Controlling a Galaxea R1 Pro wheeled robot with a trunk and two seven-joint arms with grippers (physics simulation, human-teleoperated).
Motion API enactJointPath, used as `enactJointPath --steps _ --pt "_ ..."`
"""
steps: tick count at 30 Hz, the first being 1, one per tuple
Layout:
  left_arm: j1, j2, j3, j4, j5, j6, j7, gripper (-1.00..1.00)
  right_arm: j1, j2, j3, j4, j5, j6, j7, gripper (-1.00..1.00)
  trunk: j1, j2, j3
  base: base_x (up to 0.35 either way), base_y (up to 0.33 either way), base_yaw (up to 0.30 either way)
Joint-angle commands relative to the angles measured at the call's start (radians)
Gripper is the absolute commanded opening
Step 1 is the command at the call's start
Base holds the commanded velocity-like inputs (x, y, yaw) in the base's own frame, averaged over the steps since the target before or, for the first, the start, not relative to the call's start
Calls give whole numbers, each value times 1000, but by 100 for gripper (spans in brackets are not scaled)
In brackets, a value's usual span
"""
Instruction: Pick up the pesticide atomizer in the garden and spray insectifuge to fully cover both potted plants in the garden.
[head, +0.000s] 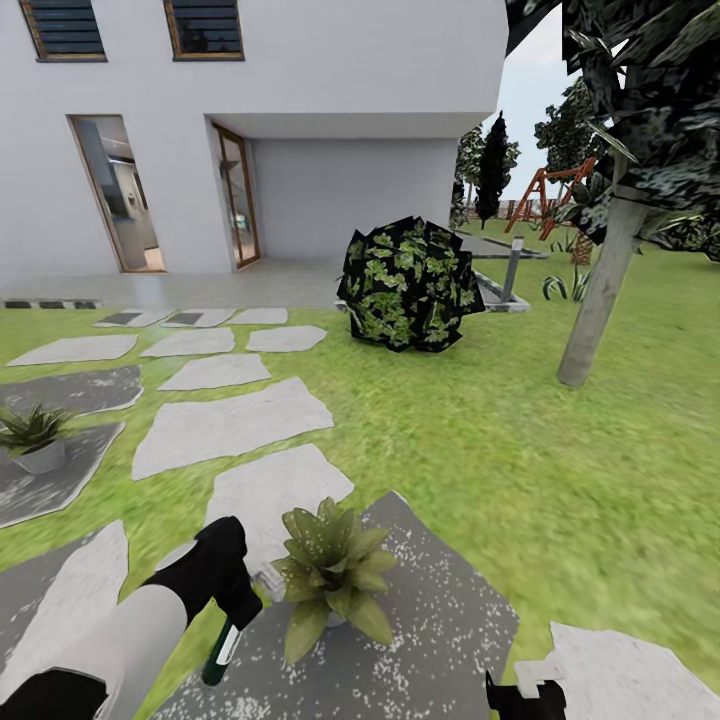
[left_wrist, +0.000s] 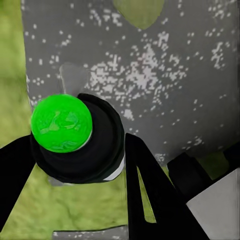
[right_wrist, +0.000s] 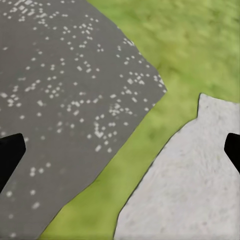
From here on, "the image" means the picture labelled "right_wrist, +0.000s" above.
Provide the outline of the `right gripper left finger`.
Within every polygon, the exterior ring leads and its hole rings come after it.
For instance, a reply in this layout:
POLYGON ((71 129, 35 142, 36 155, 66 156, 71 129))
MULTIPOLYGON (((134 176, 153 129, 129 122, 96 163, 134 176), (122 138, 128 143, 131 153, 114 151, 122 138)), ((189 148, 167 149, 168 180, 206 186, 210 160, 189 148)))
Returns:
POLYGON ((0 138, 0 193, 26 152, 22 133, 0 138))

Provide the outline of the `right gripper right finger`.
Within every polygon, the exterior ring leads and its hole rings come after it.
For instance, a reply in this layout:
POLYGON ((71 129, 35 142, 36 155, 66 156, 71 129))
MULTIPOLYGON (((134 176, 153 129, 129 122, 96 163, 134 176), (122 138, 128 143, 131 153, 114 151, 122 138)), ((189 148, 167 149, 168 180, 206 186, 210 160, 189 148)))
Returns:
POLYGON ((230 158, 233 165, 240 173, 240 135, 229 133, 227 135, 224 151, 230 158))

